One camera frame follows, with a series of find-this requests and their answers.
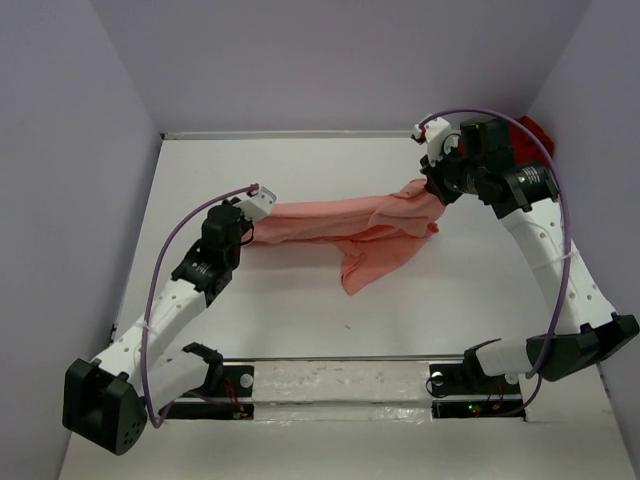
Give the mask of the pink t shirt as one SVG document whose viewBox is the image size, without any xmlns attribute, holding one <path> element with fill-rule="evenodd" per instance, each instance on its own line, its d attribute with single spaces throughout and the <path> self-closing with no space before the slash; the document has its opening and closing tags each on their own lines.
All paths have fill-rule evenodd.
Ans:
<svg viewBox="0 0 640 480">
<path fill-rule="evenodd" d="M 354 296 L 412 260 L 439 232 L 445 207 L 426 186 L 415 179 L 386 195 L 280 204 L 258 222 L 252 243 L 335 246 L 342 288 Z"/>
</svg>

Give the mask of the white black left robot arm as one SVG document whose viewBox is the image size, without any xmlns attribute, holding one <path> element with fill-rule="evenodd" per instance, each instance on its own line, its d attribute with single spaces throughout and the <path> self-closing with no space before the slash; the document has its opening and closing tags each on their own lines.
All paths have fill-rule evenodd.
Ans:
<svg viewBox="0 0 640 480">
<path fill-rule="evenodd" d="M 183 394 L 215 392 L 223 357 L 191 343 L 171 358 L 165 351 L 189 323 L 230 283 L 255 224 L 274 205 L 257 185 L 230 192 L 197 207 L 207 214 L 201 235 L 157 286 L 155 263 L 142 316 L 92 360 L 75 360 L 64 380 L 63 426 L 115 454 L 128 452 L 146 425 L 159 428 L 170 405 Z"/>
</svg>

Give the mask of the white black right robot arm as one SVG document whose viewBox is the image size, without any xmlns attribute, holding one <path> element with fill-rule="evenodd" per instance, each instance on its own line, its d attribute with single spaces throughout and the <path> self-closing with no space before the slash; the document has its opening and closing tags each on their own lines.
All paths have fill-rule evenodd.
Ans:
<svg viewBox="0 0 640 480">
<path fill-rule="evenodd" d="M 416 124 L 412 137 L 427 147 L 420 161 L 427 191 L 445 206 L 463 195 L 489 206 L 519 246 L 551 313 L 542 335 L 469 348 L 460 368 L 468 390 L 482 392 L 508 374 L 554 382 L 610 358 L 638 336 L 636 318 L 615 312 L 573 243 L 551 169 L 516 160 L 506 121 L 454 128 L 436 117 Z"/>
</svg>

